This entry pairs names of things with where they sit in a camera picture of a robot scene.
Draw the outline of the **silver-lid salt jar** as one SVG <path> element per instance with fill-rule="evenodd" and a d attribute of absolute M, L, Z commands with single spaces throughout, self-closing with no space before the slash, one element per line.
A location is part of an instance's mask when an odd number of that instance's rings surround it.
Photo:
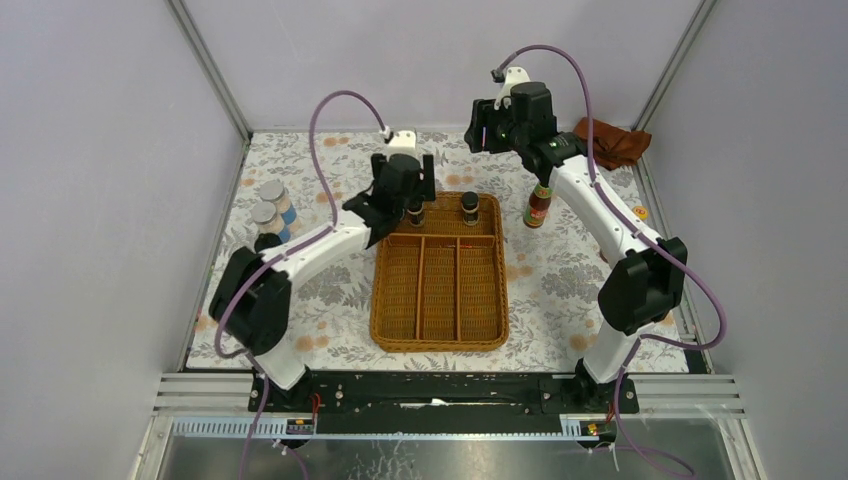
<path fill-rule="evenodd" d="M 251 219 L 260 234 L 275 234 L 282 243 L 291 240 L 291 233 L 274 203 L 260 201 L 250 210 Z"/>
<path fill-rule="evenodd" d="M 297 210 L 291 201 L 288 189 L 280 180 L 271 180 L 263 183 L 259 188 L 259 196 L 263 201 L 272 203 L 283 222 L 293 228 L 298 229 Z"/>

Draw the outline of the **red sauce bottle yellow cap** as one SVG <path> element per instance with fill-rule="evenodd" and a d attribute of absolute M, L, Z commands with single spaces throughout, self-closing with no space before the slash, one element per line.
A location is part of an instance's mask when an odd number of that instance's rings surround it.
<path fill-rule="evenodd" d="M 523 222 L 528 228 L 541 227 L 552 202 L 552 189 L 537 183 L 529 196 L 523 213 Z"/>

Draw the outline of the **silver-lid salt jar near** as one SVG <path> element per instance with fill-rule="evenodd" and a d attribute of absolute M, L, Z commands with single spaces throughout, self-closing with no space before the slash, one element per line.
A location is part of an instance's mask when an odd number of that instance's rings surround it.
<path fill-rule="evenodd" d="M 250 210 L 251 219 L 260 234 L 275 234 L 282 243 L 291 240 L 291 233 L 274 203 L 260 201 Z"/>

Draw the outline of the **floral table mat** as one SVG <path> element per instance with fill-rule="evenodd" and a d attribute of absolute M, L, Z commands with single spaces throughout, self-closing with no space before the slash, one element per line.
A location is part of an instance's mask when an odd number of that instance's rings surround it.
<path fill-rule="evenodd" d="M 331 217 L 371 182 L 375 133 L 259 133 L 252 140 L 223 232 L 212 280 L 230 255 L 251 246 L 249 212 L 260 186 L 280 180 L 297 210 L 299 235 Z M 555 371 L 571 370 L 595 343 L 602 325 L 596 298 L 608 265 L 575 213 L 555 200 L 544 225 L 526 227 L 522 213 L 535 180 L 518 159 L 474 156 L 458 133 L 423 133 L 419 148 L 435 157 L 441 190 L 490 193 L 500 202 L 510 333 L 504 345 L 482 353 L 388 353 L 369 331 L 374 251 L 338 261 L 295 295 L 286 345 L 314 369 Z"/>

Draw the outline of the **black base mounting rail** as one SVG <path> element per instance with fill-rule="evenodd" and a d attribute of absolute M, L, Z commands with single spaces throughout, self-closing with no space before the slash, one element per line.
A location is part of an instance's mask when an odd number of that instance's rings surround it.
<path fill-rule="evenodd" d="M 640 410 L 632 380 L 587 374 L 307 370 L 289 391 L 252 379 L 251 412 L 303 413 L 320 434 L 548 434 L 563 415 Z"/>

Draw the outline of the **silver-lid salt jar far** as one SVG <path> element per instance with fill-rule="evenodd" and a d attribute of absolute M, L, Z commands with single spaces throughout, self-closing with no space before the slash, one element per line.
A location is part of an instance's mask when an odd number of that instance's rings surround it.
<path fill-rule="evenodd" d="M 272 203 L 283 222 L 293 228 L 298 229 L 297 210 L 291 201 L 288 189 L 280 180 L 271 180 L 263 183 L 259 188 L 259 196 L 263 201 Z"/>

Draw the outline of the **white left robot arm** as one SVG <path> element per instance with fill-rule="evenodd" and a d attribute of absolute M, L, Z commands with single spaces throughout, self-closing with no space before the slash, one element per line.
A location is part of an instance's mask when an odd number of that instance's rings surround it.
<path fill-rule="evenodd" d="M 436 196 L 434 157 L 375 154 L 371 187 L 344 202 L 335 222 L 293 245 L 230 257 L 209 306 L 219 330 L 243 347 L 272 386 L 272 398 L 288 411 L 309 401 L 306 364 L 285 346 L 293 293 L 339 259 L 387 238 L 405 213 Z"/>

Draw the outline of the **black-cap pale spice jar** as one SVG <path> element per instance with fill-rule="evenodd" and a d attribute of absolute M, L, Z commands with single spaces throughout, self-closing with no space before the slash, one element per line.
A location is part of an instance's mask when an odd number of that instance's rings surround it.
<path fill-rule="evenodd" d="M 278 234 L 260 233 L 254 241 L 254 251 L 256 253 L 263 252 L 268 249 L 279 247 L 283 244 Z"/>

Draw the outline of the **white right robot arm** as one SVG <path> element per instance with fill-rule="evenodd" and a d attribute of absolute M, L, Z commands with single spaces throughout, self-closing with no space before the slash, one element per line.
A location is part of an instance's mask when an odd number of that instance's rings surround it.
<path fill-rule="evenodd" d="M 594 237 L 611 267 L 598 294 L 604 323 L 577 371 L 575 402 L 597 412 L 613 398 L 610 383 L 640 335 L 680 303 L 687 249 L 664 240 L 626 208 L 588 157 L 587 144 L 559 130 L 542 82 L 510 73 L 493 99 L 474 101 L 465 141 L 474 153 L 516 153 L 525 170 L 564 200 Z"/>

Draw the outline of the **brown folded cloth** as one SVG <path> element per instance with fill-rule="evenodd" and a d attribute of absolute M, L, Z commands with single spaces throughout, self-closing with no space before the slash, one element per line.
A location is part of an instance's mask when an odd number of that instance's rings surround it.
<path fill-rule="evenodd" d="M 593 135 L 589 138 L 589 122 L 584 117 L 573 132 L 586 144 L 592 143 L 595 162 L 607 170 L 636 166 L 652 141 L 648 132 L 627 131 L 596 119 L 592 127 Z"/>

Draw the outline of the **brown wicker basket tray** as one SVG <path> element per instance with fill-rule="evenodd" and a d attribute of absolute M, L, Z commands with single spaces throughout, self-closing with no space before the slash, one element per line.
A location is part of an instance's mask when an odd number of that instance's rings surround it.
<path fill-rule="evenodd" d="M 376 246 L 370 335 L 383 350 L 486 352 L 509 337 L 502 212 L 478 196 L 477 222 L 465 223 L 461 193 L 426 202 Z"/>

